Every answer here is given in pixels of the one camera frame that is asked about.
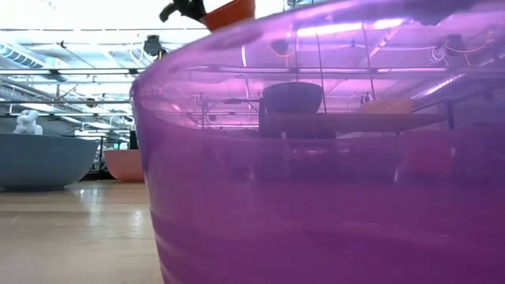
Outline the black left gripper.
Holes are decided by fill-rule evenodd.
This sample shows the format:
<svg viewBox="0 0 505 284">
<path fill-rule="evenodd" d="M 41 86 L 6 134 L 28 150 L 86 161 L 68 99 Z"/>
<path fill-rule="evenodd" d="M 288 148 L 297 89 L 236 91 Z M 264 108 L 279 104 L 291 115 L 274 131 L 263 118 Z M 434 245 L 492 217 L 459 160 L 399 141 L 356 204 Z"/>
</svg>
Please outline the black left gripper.
<svg viewBox="0 0 505 284">
<path fill-rule="evenodd" d="M 204 0 L 173 0 L 159 13 L 159 19 L 165 23 L 171 14 L 178 11 L 182 16 L 200 21 L 207 15 Z"/>
</svg>

